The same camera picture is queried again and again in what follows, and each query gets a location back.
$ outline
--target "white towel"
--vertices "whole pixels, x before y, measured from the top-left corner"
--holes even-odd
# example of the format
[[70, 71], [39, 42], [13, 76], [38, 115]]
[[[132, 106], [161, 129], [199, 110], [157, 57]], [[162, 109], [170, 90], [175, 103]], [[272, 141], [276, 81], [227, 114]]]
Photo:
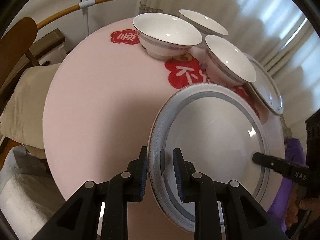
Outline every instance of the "white towel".
[[[17, 170], [28, 174], [16, 174]], [[0, 171], [0, 184], [6, 182], [0, 209], [19, 240], [32, 239], [65, 202], [51, 177], [31, 175], [33, 171], [41, 174], [45, 167], [23, 146], [9, 152]]]

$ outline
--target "pink tablecloth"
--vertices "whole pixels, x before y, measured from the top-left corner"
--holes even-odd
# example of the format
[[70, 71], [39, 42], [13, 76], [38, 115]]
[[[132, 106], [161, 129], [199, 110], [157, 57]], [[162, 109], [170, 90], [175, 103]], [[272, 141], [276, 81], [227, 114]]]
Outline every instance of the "pink tablecloth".
[[[126, 19], [91, 34], [69, 53], [53, 78], [44, 108], [44, 147], [65, 199], [87, 180], [100, 183], [124, 171], [139, 156], [141, 146], [147, 145], [161, 106], [190, 81], [185, 73], [188, 83], [171, 80], [170, 66], [150, 57], [132, 29], [132, 19]], [[203, 63], [201, 51], [190, 52], [199, 65]], [[182, 64], [190, 61], [180, 60]], [[191, 76], [192, 82], [207, 81], [203, 71], [195, 76], [198, 79]], [[279, 117], [259, 104], [253, 107], [259, 112], [271, 154], [284, 158]], [[281, 176], [271, 172], [267, 188], [271, 197], [261, 202], [265, 209], [280, 183]], [[193, 239], [162, 213], [149, 183], [143, 202], [128, 204], [128, 233], [136, 240]]]

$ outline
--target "black device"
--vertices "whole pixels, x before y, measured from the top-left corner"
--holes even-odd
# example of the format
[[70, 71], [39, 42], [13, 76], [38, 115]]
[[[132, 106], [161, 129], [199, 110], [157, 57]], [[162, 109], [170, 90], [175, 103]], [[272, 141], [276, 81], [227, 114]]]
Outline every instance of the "black device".
[[[184, 161], [179, 148], [173, 166], [181, 201], [196, 203], [195, 240], [221, 239], [217, 201], [221, 201], [228, 240], [287, 240], [267, 212], [236, 180], [212, 181]], [[147, 148], [138, 160], [110, 181], [85, 182], [35, 235], [33, 240], [95, 240], [101, 204], [105, 201], [101, 240], [127, 240], [127, 202], [143, 199], [147, 179]]]
[[102, 202], [105, 210], [101, 240], [128, 239], [127, 202], [141, 202], [147, 182], [147, 147], [126, 171], [110, 181], [85, 182], [33, 237], [33, 240], [93, 240], [97, 238]]
[[[273, 169], [284, 178], [291, 179], [299, 185], [297, 205], [303, 198], [315, 198], [320, 195], [320, 109], [306, 120], [307, 125], [307, 166], [298, 165], [286, 160], [255, 153], [254, 163]], [[290, 239], [320, 239], [320, 218], [312, 225], [304, 228], [310, 215], [308, 210], [299, 210], [298, 222], [293, 224], [286, 235]]]

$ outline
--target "purple cloth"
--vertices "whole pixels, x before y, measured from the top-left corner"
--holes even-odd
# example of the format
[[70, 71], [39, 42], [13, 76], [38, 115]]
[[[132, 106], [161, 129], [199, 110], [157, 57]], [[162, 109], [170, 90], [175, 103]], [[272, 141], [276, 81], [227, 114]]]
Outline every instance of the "purple cloth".
[[[305, 165], [306, 159], [303, 154], [303, 149], [300, 141], [295, 138], [289, 138], [284, 143], [287, 144], [287, 148], [285, 149], [285, 159], [290, 162]], [[274, 222], [276, 222], [276, 224], [281, 227], [283, 231], [286, 231], [287, 229], [282, 218], [287, 208], [287, 203], [292, 186], [292, 180], [283, 178], [278, 193], [268, 210], [268, 214], [272, 217]]]

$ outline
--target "wooden pole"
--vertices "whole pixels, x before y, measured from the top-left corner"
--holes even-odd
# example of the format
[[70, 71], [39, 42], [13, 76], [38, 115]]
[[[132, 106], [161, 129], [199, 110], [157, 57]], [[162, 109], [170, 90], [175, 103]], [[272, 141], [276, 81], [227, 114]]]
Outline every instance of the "wooden pole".
[[[95, 0], [95, 4], [97, 3], [103, 3], [103, 2], [108, 2], [108, 1], [114, 1], [114, 0]], [[53, 21], [69, 14], [69, 13], [72, 13], [74, 11], [77, 11], [80, 9], [80, 5], [79, 4], [76, 4], [74, 6], [71, 6], [67, 9], [64, 9], [50, 17], [48, 17], [47, 19], [44, 19], [42, 22], [38, 23], [37, 24], [37, 27], [38, 27], [38, 30], [40, 30], [41, 28], [43, 28], [44, 26], [48, 25], [49, 23], [52, 23]]]

